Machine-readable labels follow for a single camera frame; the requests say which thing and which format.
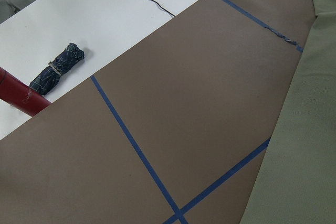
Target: red thermos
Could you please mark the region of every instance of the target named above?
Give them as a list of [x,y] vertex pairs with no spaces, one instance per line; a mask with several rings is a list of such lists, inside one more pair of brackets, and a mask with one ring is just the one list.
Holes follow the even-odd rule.
[[0,99],[30,116],[51,103],[0,67]]

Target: white table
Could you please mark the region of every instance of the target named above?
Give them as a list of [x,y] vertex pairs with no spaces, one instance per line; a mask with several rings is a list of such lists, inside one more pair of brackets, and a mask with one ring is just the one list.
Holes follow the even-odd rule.
[[[177,15],[197,0],[156,0]],[[54,102],[171,19],[148,0],[37,0],[0,24],[0,66],[29,83],[69,42],[85,61],[46,95]],[[0,100],[0,139],[30,117]]]

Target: compact umbrella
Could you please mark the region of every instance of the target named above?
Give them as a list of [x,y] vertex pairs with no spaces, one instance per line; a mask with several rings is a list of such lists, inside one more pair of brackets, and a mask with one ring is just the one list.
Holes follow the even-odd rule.
[[29,85],[40,95],[46,95],[59,82],[59,78],[67,73],[76,63],[84,59],[84,52],[76,44],[70,43],[67,48],[49,63]]

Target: blue tape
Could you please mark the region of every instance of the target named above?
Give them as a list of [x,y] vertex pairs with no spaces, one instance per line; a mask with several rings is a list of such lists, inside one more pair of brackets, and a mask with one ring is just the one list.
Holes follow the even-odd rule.
[[[231,178],[235,173],[237,173],[240,169],[242,169],[245,165],[247,165],[252,159],[258,156],[263,150],[265,150],[269,144],[271,138],[263,142],[260,146],[258,146],[254,151],[248,154],[245,158],[243,158],[238,164],[232,167],[227,173],[225,173],[218,180],[213,182],[210,186],[208,186],[204,191],[198,194],[194,199],[192,199],[188,204],[186,204],[182,209],[182,214],[187,213],[190,209],[200,203],[205,197],[207,197],[210,193],[216,190],[221,184]],[[176,217],[173,215],[164,224],[172,224],[176,221]]]
[[152,167],[152,165],[149,163],[148,159],[145,157],[145,155],[141,151],[139,145],[137,144],[137,142],[133,138],[133,136],[130,133],[130,131],[127,129],[126,125],[124,124],[124,122],[121,119],[120,115],[117,113],[117,111],[115,110],[114,106],[110,102],[109,98],[107,97],[107,95],[103,91],[103,88],[100,86],[100,84],[97,81],[97,79],[94,76],[91,76],[91,80],[95,84],[97,90],[99,91],[100,95],[104,99],[106,105],[109,107],[109,109],[112,112],[113,116],[115,117],[116,121],[118,122],[118,124],[120,125],[120,127],[123,130],[124,134],[126,135],[126,137],[128,138],[128,140],[130,141],[131,145],[133,146],[134,150],[138,154],[138,156],[141,159],[142,163],[144,164],[144,166],[146,167],[146,169],[148,170],[148,172],[152,176],[153,180],[155,181],[156,185],[158,186],[158,188],[162,192],[162,194],[165,197],[165,199],[167,200],[168,204],[173,209],[173,211],[175,213],[174,216],[176,216],[176,219],[179,219],[180,222],[181,222],[181,224],[188,224],[188,222],[186,221],[186,219],[182,215],[180,209],[178,208],[177,204],[175,203],[174,199],[169,194],[168,190],[165,188],[165,186],[162,183],[162,181],[160,180],[159,176],[156,174],[154,168]]
[[270,30],[276,36],[282,38],[285,42],[290,43],[290,44],[292,44],[294,46],[298,46],[297,41],[289,39],[288,37],[286,37],[282,33],[276,31],[275,29],[273,29],[272,27],[270,27],[266,23],[262,22],[260,19],[256,18],[251,13],[248,13],[247,11],[245,11],[244,9],[242,9],[241,7],[239,7],[238,5],[236,5],[235,3],[231,2],[230,0],[222,0],[222,1],[224,1],[226,4],[228,4],[232,8],[236,9],[237,11],[239,11],[241,14],[245,15],[249,19],[253,20],[258,25],[262,26],[263,28],[266,28],[266,29]]

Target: red bottle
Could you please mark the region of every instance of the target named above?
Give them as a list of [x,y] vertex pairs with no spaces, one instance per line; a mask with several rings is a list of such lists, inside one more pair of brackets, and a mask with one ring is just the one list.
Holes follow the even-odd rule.
[[0,99],[30,116],[51,103],[0,67]]

